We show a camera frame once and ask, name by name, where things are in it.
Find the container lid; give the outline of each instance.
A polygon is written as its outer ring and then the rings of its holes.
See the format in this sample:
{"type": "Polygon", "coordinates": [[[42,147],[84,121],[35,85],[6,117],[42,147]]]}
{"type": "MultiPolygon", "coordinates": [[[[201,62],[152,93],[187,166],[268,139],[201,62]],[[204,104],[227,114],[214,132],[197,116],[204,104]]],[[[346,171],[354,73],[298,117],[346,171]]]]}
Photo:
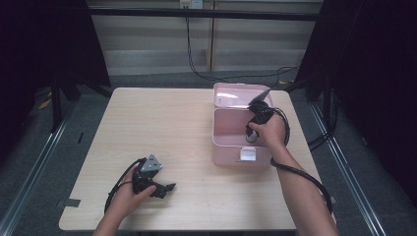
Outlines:
{"type": "MultiPolygon", "coordinates": [[[[267,90],[261,85],[216,83],[214,85],[214,106],[228,108],[248,108],[249,102],[267,90]]],[[[273,107],[272,99],[268,94],[264,99],[269,107],[273,107]]]]}

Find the pink box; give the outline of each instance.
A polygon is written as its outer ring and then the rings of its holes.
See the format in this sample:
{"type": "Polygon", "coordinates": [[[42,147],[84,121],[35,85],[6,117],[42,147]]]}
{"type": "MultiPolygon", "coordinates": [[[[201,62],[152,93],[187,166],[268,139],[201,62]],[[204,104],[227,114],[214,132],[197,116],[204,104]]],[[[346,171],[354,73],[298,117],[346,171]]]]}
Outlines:
{"type": "MultiPolygon", "coordinates": [[[[246,125],[254,117],[248,103],[264,90],[265,86],[242,84],[214,85],[214,112],[212,128],[212,161],[217,165],[269,167],[272,157],[265,141],[257,138],[246,141],[246,125]]],[[[268,95],[265,102],[272,106],[268,95]]]]}

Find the white wall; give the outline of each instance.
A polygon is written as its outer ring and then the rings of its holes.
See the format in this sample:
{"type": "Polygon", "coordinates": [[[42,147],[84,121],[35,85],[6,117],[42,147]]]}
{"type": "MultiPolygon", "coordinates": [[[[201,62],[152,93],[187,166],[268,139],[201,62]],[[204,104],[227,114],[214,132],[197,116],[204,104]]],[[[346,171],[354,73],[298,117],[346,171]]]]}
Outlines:
{"type": "MultiPolygon", "coordinates": [[[[89,0],[90,6],[179,8],[179,0],[89,0]]],[[[318,13],[321,1],[204,1],[204,9],[318,13]]],[[[184,18],[93,16],[107,69],[113,75],[188,72],[184,18]]],[[[199,71],[265,70],[300,63],[314,23],[190,19],[199,71]]]]}

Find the table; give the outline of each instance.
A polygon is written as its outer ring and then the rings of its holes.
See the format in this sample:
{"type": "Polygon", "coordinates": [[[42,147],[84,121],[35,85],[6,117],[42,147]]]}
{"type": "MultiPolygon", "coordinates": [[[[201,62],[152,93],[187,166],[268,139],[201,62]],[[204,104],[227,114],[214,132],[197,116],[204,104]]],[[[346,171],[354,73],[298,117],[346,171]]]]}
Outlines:
{"type": "MultiPolygon", "coordinates": [[[[289,150],[319,179],[288,93],[271,91],[291,127],[289,150]]],[[[211,161],[213,90],[118,88],[113,92],[70,199],[63,230],[93,230],[107,194],[136,159],[153,153],[153,178],[177,183],[161,200],[148,198],[120,225],[135,231],[294,230],[274,168],[216,166],[211,161]]]]}

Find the human hand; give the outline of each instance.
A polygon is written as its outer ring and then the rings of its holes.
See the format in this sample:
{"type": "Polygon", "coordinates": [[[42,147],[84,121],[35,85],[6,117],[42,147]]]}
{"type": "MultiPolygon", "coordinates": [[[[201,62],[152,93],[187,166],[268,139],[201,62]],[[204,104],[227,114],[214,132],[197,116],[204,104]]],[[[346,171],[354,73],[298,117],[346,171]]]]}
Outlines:
{"type": "Polygon", "coordinates": [[[156,186],[152,185],[135,195],[131,181],[136,168],[138,168],[138,165],[132,167],[126,174],[121,182],[119,190],[116,192],[113,200],[111,201],[110,207],[106,212],[106,214],[111,214],[120,221],[132,213],[141,201],[149,197],[156,190],[156,186]]]}
{"type": "Polygon", "coordinates": [[[285,146],[285,123],[277,114],[273,114],[266,124],[258,125],[251,122],[249,127],[260,134],[269,148],[276,145],[285,146]]]}

